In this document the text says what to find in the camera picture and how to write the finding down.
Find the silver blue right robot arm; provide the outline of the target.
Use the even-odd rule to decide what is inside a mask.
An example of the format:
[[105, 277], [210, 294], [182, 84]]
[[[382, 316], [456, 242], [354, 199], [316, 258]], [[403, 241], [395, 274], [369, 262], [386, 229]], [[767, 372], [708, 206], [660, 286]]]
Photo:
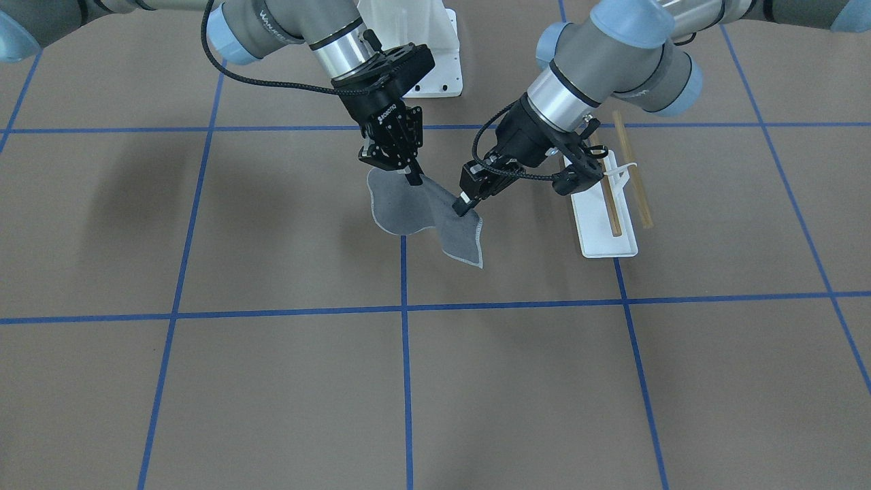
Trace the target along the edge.
[[[423, 145], [420, 108], [404, 95], [435, 62], [427, 46], [384, 49], [352, 1], [3, 1], [2, 61], [16, 63], [90, 22], [136, 10], [196, 10], [200, 44], [222, 74], [250, 86], [335, 95], [361, 130], [360, 161], [423, 182], [417, 161]], [[229, 71], [287, 46], [307, 46], [331, 86], [255, 80]]]

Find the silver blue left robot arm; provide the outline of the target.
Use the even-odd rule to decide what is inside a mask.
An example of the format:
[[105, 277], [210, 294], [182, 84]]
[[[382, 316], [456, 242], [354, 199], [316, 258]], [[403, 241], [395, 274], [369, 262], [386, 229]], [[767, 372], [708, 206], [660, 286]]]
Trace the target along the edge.
[[520, 179], [558, 195], [604, 179], [606, 149], [589, 137], [593, 112], [610, 97], [671, 117], [700, 96], [703, 73], [676, 40], [737, 20], [833, 32], [869, 29], [868, 1], [600, 1], [582, 24], [554, 24], [536, 55], [541, 74], [497, 114], [497, 143], [463, 167], [453, 204], [463, 216]]

